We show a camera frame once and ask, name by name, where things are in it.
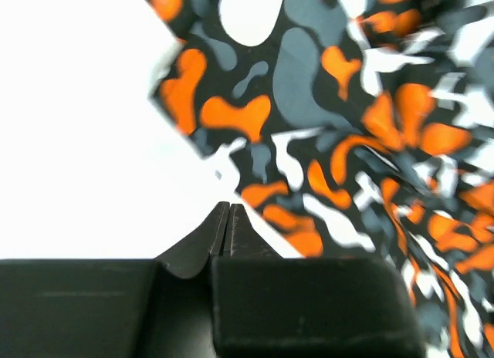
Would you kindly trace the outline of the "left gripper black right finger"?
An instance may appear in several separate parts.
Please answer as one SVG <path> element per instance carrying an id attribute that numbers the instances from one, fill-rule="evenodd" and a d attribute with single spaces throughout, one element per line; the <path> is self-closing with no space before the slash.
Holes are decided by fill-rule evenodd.
<path id="1" fill-rule="evenodd" d="M 282 258 L 244 207 L 211 254 L 212 334 L 220 357 L 422 357 L 397 270 L 375 257 Z"/>

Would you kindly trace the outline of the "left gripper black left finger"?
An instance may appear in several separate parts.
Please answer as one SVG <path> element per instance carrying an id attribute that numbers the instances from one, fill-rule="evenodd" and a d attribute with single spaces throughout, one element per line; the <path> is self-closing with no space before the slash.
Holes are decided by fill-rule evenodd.
<path id="1" fill-rule="evenodd" d="M 1 355 L 215 356 L 208 271 L 229 211 L 152 259 L 2 261 Z"/>

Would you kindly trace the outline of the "orange camouflage shorts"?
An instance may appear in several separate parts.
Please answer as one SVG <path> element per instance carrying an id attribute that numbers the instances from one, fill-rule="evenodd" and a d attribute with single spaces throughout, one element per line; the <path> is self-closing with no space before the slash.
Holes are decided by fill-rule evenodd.
<path id="1" fill-rule="evenodd" d="M 493 355 L 493 0 L 146 0 L 152 97 L 302 256 L 401 273 L 432 357 Z"/>

